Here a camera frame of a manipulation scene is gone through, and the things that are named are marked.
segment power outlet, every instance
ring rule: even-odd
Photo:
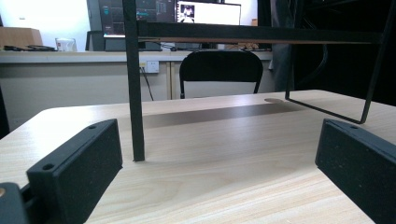
[[[156,62],[147,62],[146,63],[146,72],[147,73],[159,73],[160,72],[160,63]]]

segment screw hole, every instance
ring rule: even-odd
[[[43,170],[50,170],[53,168],[53,166],[54,166],[53,164],[47,164],[47,165],[43,166]]]

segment wall socket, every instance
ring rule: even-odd
[[[160,73],[160,62],[158,61],[139,62],[139,67],[144,68],[145,73]]]
[[[147,61],[146,62],[146,72],[147,73],[159,73],[160,63],[158,61]]]

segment light wood tabletop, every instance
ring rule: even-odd
[[[309,104],[361,114],[362,100],[299,91]],[[373,223],[315,165],[323,119],[283,92],[143,103],[146,161],[134,162],[129,105],[45,110],[0,141],[0,182],[83,128],[117,119],[123,168],[89,223]],[[396,144],[396,107],[372,103],[361,127]]]

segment black metal leg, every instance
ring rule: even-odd
[[[302,0],[294,0],[292,1],[294,4],[293,8],[290,10],[292,11],[292,17],[294,19],[293,21],[293,28],[294,29],[299,29],[301,28],[301,23],[303,21],[303,15],[304,15],[304,1]],[[295,45],[291,45],[290,49],[290,61],[291,61],[291,69],[290,72],[288,73],[287,77],[287,84],[286,84],[286,99],[290,98],[290,91],[294,89],[294,62],[296,58],[296,53],[297,53],[297,48]]]
[[[375,60],[375,68],[374,68],[373,74],[371,76],[370,85],[368,86],[366,100],[365,100],[365,104],[364,104],[364,108],[363,108],[360,120],[352,119],[352,118],[349,118],[349,117],[346,117],[346,116],[343,116],[343,115],[340,115],[340,114],[336,114],[336,113],[334,113],[332,111],[328,111],[328,110],[325,110],[325,109],[322,109],[322,108],[319,108],[319,107],[316,107],[316,106],[313,106],[313,105],[309,105],[309,104],[306,104],[306,103],[303,103],[303,102],[300,102],[300,101],[297,101],[297,100],[290,99],[290,89],[291,89],[291,84],[290,83],[292,82],[292,78],[293,78],[292,74],[290,74],[289,77],[288,77],[288,85],[287,85],[287,88],[286,88],[285,98],[287,100],[291,101],[291,102],[294,102],[294,103],[298,104],[298,105],[304,105],[304,106],[307,106],[309,108],[316,109],[316,110],[318,110],[320,112],[323,112],[323,113],[326,113],[326,114],[330,114],[330,115],[335,116],[337,118],[345,119],[345,120],[348,120],[348,121],[353,122],[353,123],[363,124],[367,120],[367,115],[369,113],[370,104],[372,102],[373,95],[374,95],[375,84],[376,84],[376,81],[378,80],[378,77],[379,77],[379,73],[380,73],[381,65],[382,65],[382,60],[383,60],[385,51],[387,49],[390,33],[391,33],[392,29],[394,28],[395,19],[396,19],[396,0],[392,0],[391,5],[390,5],[389,14],[388,14],[387,23],[385,25],[385,29],[384,29],[384,32],[382,34],[381,43],[379,45],[379,51],[378,51],[378,54],[377,54],[376,60]]]
[[[140,91],[139,48],[135,0],[123,0],[126,58],[128,66],[129,107],[131,111],[134,161],[145,159],[142,99]]]

